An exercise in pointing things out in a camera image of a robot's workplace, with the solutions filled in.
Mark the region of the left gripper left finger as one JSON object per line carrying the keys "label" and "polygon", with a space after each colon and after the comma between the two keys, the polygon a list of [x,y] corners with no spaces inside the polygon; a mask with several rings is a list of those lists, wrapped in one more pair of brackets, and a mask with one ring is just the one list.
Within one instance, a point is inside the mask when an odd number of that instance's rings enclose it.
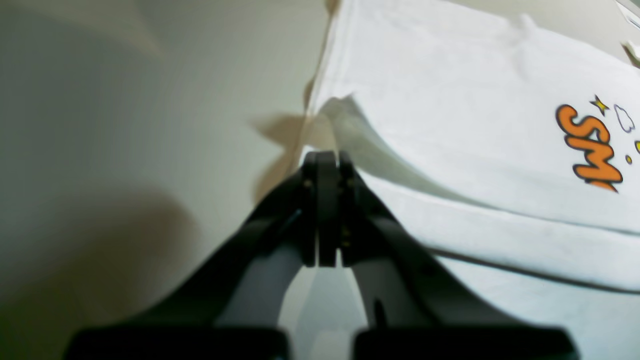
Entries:
{"label": "left gripper left finger", "polygon": [[285,293],[314,265],[319,171],[309,152],[178,289],[117,323],[79,331],[67,360],[290,360]]}

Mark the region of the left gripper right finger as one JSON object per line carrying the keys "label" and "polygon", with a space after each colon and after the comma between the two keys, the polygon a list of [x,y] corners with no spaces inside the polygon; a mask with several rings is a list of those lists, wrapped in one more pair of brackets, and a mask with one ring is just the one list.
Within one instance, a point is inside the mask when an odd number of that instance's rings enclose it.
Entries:
{"label": "left gripper right finger", "polygon": [[566,330],[530,325],[457,279],[400,224],[366,185],[346,152],[327,154],[330,209],[369,328],[354,360],[578,360]]}

